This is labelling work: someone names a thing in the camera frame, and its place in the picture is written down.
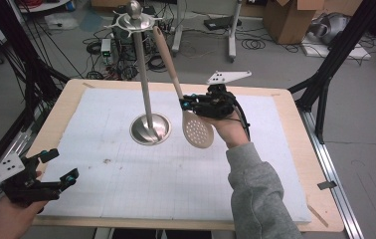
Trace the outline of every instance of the black wire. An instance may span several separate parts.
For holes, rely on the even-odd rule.
[[[159,60],[159,64],[153,64],[155,61]],[[147,62],[148,70],[151,70],[153,72],[157,73],[163,73],[166,72],[166,66],[164,65],[163,59],[160,55],[156,55],[150,58],[150,60]]]

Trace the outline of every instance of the white paper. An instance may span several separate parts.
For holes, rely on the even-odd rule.
[[[141,91],[87,89],[73,115],[44,181],[57,181],[77,167],[77,183],[50,202],[43,214],[62,216],[233,220],[226,146],[215,132],[213,145],[199,149],[182,132],[175,93],[151,92],[154,113],[171,121],[166,141],[135,142],[131,123],[145,114]],[[252,141],[278,172],[292,219],[309,222],[273,98],[237,96],[251,124]]]

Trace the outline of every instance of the sweatshirt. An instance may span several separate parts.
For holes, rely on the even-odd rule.
[[[234,189],[231,198],[238,239],[302,238],[284,206],[281,180],[273,167],[261,161],[252,142],[226,151]]]

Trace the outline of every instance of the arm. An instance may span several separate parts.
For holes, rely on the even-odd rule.
[[[302,238],[285,208],[281,181],[267,162],[262,162],[236,114],[230,119],[204,119],[225,141],[231,165],[229,182],[232,213],[238,238]]]

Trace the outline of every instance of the aluminum frame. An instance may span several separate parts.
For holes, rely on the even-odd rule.
[[[314,151],[318,157],[321,169],[327,181],[334,181],[337,186],[331,188],[331,194],[339,209],[340,216],[342,217],[343,224],[350,239],[363,239],[361,228],[353,213],[350,203],[347,199],[346,193],[343,189],[340,178],[337,175],[336,169],[333,165],[330,155],[328,154],[325,144],[321,144],[315,134],[315,119],[312,113],[303,112],[299,110],[299,115],[305,125],[309,139],[311,140]]]

